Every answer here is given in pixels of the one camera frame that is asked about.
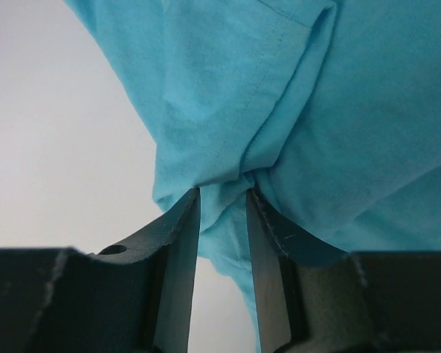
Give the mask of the teal t-shirt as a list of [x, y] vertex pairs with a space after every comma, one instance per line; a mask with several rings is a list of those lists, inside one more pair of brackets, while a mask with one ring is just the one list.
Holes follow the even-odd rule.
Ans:
[[441, 250], [441, 1], [70, 1], [157, 146], [153, 198], [201, 191], [198, 253], [257, 314], [258, 186], [347, 252]]

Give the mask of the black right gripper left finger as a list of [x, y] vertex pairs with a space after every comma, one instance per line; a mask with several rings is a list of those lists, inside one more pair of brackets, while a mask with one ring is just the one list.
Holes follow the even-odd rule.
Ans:
[[186, 352], [200, 196], [98, 254], [0, 247], [0, 352]]

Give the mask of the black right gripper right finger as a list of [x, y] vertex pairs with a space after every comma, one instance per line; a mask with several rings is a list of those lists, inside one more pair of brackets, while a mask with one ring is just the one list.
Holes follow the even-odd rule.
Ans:
[[441, 252], [343, 252], [254, 189], [246, 211], [263, 352], [441, 352]]

